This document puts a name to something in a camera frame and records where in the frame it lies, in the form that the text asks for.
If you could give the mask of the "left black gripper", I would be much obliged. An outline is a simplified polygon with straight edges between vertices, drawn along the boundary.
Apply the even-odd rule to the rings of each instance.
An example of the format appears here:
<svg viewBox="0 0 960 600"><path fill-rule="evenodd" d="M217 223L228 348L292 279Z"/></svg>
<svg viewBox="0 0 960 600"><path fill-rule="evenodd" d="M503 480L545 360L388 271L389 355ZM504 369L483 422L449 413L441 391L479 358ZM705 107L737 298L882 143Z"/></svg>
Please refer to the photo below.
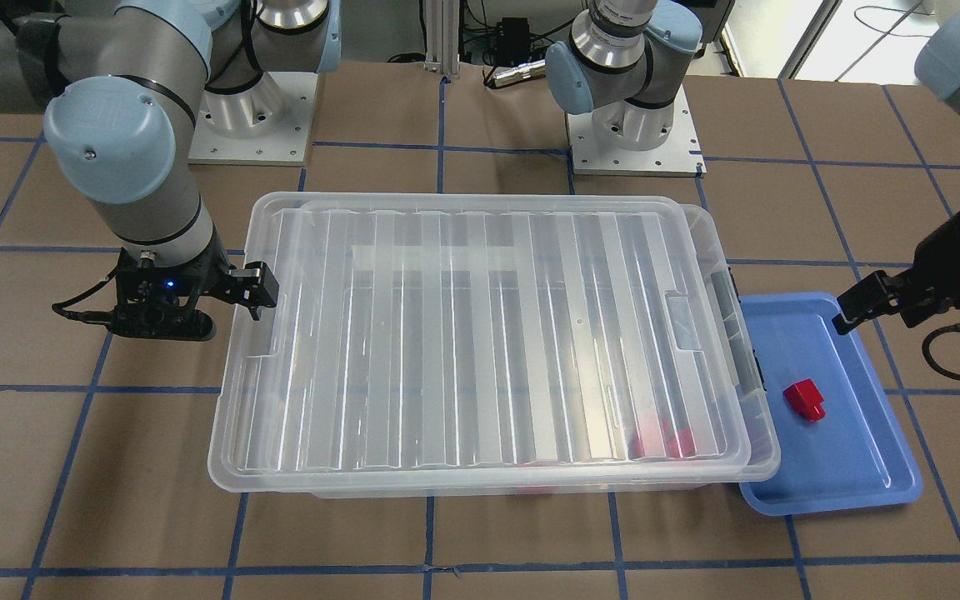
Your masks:
<svg viewBox="0 0 960 600"><path fill-rule="evenodd" d="M923 239L911 268L896 276L898 314L907 327L949 310L960 310L960 212ZM832 318L838 335L894 313L894 277L873 271L837 297Z"/></svg>

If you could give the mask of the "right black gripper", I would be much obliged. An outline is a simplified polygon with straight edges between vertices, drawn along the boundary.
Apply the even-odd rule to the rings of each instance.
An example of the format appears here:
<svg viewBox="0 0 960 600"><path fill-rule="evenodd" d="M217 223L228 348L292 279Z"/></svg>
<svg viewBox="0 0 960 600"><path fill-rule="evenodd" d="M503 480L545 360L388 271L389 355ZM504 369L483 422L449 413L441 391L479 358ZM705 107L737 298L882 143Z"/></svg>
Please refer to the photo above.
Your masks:
<svg viewBox="0 0 960 600"><path fill-rule="evenodd" d="M210 242L190 261L171 267L155 266L122 249L117 259L117 304L109 331L117 337L210 341L216 323L199 310L226 274L226 303L243 307L253 322L262 311L278 304L279 283L271 267L260 261L233 268L216 229Z"/></svg>

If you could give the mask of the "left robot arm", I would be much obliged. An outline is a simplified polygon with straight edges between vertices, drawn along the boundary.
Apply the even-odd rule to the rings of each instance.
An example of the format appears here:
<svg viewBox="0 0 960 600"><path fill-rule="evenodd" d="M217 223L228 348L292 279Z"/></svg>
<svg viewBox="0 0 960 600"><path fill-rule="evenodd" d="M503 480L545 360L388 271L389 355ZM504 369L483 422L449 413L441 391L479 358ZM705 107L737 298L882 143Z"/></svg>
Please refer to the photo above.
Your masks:
<svg viewBox="0 0 960 600"><path fill-rule="evenodd" d="M591 1L565 41L545 53L546 77L568 114L625 103L643 113L670 109L700 45L700 19L674 1ZM915 76L960 115L960 11L923 45ZM922 240L911 268L869 274L838 297L838 333L885 315L914 328L960 310L960 212Z"/></svg>

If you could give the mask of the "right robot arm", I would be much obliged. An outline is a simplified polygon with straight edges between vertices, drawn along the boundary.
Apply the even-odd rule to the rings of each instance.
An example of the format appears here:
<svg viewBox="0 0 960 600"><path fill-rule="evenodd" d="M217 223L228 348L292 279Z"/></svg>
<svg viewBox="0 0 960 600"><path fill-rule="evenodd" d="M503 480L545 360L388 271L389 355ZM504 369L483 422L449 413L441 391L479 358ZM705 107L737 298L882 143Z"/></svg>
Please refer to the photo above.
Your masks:
<svg viewBox="0 0 960 600"><path fill-rule="evenodd" d="M0 1L0 115L38 114L65 178L122 244L104 278L109 311L77 311L102 283L52 305L125 338L207 341L202 297L259 319L277 306L265 262L237 267L189 167L199 121L236 132L211 96L262 90L274 72L327 73L342 61L337 1Z"/></svg>

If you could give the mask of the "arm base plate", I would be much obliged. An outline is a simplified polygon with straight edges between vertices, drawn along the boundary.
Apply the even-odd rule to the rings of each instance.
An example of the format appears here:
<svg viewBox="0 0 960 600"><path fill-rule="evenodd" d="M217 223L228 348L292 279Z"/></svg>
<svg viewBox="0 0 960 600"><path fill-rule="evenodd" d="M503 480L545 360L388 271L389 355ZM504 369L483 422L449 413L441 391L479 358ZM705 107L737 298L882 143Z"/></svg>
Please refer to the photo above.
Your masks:
<svg viewBox="0 0 960 600"><path fill-rule="evenodd" d="M708 173L685 87L666 107L644 109L623 100L565 115L565 125L575 173L670 178Z"/></svg>
<svg viewBox="0 0 960 600"><path fill-rule="evenodd" d="M303 167L320 82L317 73L267 72L242 92L203 92L189 162Z"/></svg>

